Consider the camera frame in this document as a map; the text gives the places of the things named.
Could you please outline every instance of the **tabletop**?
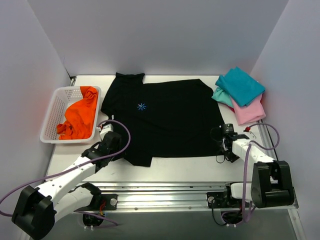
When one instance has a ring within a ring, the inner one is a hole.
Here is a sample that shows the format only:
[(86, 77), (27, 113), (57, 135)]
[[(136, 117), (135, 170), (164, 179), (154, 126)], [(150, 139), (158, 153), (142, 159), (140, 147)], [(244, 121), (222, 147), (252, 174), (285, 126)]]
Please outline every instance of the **tabletop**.
[[(101, 99), (97, 122), (108, 119), (100, 111), (103, 99), (113, 82), (114, 75), (79, 75), (76, 78), (75, 86), (98, 86), (101, 88)], [(201, 79), (213, 90), (218, 76), (168, 76), (168, 75), (146, 75), (144, 83), (162, 83), (169, 81), (179, 81), (188, 79)], [(246, 126), (237, 124), (235, 114), (224, 104), (219, 103), (223, 120), (225, 123), (233, 124), (234, 131), (243, 133)], [(257, 126), (251, 129), (253, 134), (246, 133), (251, 139), (262, 143), (259, 128)], [(100, 140), (96, 133), (92, 142), (79, 144), (57, 144), (48, 167), (47, 175), (56, 174), (63, 171), (71, 165), (81, 153), (91, 147), (92, 144)], [(221, 162), (223, 156), (218, 156), (217, 160)], [(253, 165), (248, 165), (247, 180), (251, 181)], [(217, 163), (215, 156), (206, 157), (179, 157), (179, 158), (161, 158), (154, 157), (150, 167), (133, 166), (124, 159), (110, 162), (105, 168), (102, 168), (96, 174), (86, 178), (84, 182), (96, 183), (193, 183), (193, 182), (242, 182), (244, 174), (244, 161), (239, 159), (234, 163), (225, 161), (222, 164)]]

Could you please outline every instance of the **laundry basket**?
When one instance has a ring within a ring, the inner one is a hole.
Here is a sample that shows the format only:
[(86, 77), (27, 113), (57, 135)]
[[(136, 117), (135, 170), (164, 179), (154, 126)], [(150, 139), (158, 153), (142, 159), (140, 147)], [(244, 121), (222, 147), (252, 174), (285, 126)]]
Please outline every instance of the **laundry basket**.
[(83, 99), (80, 86), (66, 86), (56, 89), (53, 93), (40, 134), (41, 142), (51, 144), (76, 144), (86, 143), (94, 138), (98, 120), (101, 89), (98, 86), (93, 87), (97, 89), (98, 97), (91, 136), (86, 139), (59, 140), (57, 125), (65, 122), (65, 112), (67, 108)]

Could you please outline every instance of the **blue logo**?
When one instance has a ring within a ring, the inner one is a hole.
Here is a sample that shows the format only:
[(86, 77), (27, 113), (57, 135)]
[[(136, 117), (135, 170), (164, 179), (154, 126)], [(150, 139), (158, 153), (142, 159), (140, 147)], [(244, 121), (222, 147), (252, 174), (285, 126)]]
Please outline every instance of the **blue logo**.
[(138, 104), (137, 108), (139, 111), (143, 111), (147, 108), (147, 106), (144, 103), (140, 103)]

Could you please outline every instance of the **pink folded shirt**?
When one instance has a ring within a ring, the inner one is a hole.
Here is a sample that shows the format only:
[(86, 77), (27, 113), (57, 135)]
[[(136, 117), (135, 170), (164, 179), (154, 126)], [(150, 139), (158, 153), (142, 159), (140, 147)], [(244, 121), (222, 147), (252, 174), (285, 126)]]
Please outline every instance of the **pink folded shirt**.
[(264, 108), (262, 107), (260, 100), (262, 94), (257, 96), (249, 106), (240, 107), (232, 97), (231, 102), (233, 104), (236, 121), (239, 125), (255, 122), (266, 117)]

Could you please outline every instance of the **black shirt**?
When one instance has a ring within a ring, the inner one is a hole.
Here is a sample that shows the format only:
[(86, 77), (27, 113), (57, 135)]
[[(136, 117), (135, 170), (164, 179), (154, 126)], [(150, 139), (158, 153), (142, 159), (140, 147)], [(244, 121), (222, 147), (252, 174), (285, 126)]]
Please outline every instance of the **black shirt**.
[[(143, 84), (145, 74), (117, 73), (101, 111), (130, 131), (125, 158), (133, 165), (151, 165), (152, 157), (204, 157), (220, 153), (219, 126), (224, 124), (213, 90), (200, 79)], [(114, 124), (122, 135), (126, 131)]]

